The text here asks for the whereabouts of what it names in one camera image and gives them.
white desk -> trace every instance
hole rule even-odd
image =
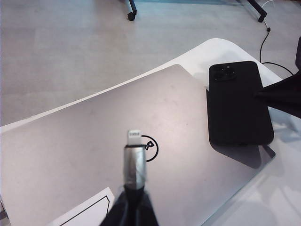
[[[192,76],[202,80],[204,84],[208,84],[208,68],[211,65],[243,60],[252,60],[258,64],[264,86],[281,80],[234,43],[222,39],[210,39],[166,64],[117,86],[173,64],[180,64]],[[107,90],[38,114],[29,119],[3,126],[1,132],[17,128],[29,121],[105,91]],[[298,149],[301,145],[301,136],[292,131],[287,114],[273,109],[270,112],[275,129],[275,139],[270,146],[276,152],[276,158],[259,175],[252,179],[246,187],[228,201],[205,225],[241,225],[242,223],[243,225],[301,224],[301,152],[299,151],[300,148]]]

white paper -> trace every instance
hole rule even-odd
[[[114,195],[107,187],[82,204],[63,214],[48,226],[99,226],[114,203]]]

laptop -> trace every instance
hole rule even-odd
[[[205,85],[173,65],[3,133],[12,224],[45,225],[106,187],[117,198],[129,129],[144,135],[145,190],[160,226],[203,224],[275,155],[211,146]]]

black cable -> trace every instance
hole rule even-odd
[[[263,44],[264,44],[264,42],[265,42],[265,40],[267,39],[267,37],[268,37],[268,35],[269,35],[269,32],[271,31],[271,28],[267,28],[267,31],[268,31],[268,34],[267,34],[267,36],[265,36],[265,38],[264,38],[264,40],[263,40],[263,42],[262,42],[262,44],[261,44],[261,46],[260,46],[260,51],[259,51],[259,62],[261,63],[261,51],[262,51],[262,47],[263,47]]]
[[[276,63],[273,63],[273,62],[263,62],[262,64],[277,65],[277,66],[279,66],[279,67],[282,67],[282,68],[286,69],[290,74],[293,75],[293,73],[292,73],[290,70],[288,70],[286,67],[284,67],[284,66],[282,66],[282,65],[279,65],[279,64],[276,64]]]
[[[262,51],[262,47],[263,47],[263,44],[265,42],[265,40],[267,39],[268,35],[269,35],[269,32],[271,31],[271,28],[270,27],[267,27],[267,36],[265,36],[261,46],[260,46],[260,51],[259,51],[259,62],[261,63],[261,51]],[[279,64],[276,64],[276,63],[273,63],[273,62],[263,62],[262,64],[271,64],[271,65],[277,65],[279,67],[282,67],[283,69],[286,69],[291,75],[294,75],[290,70],[288,70],[286,67],[282,66],[282,65],[279,65]]]

laptop logo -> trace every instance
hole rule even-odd
[[[146,158],[148,158],[146,161],[147,162],[153,161],[159,153],[159,145],[155,141],[155,139],[150,136],[142,135],[141,137],[144,137],[143,144],[145,145],[143,146],[146,151]]]

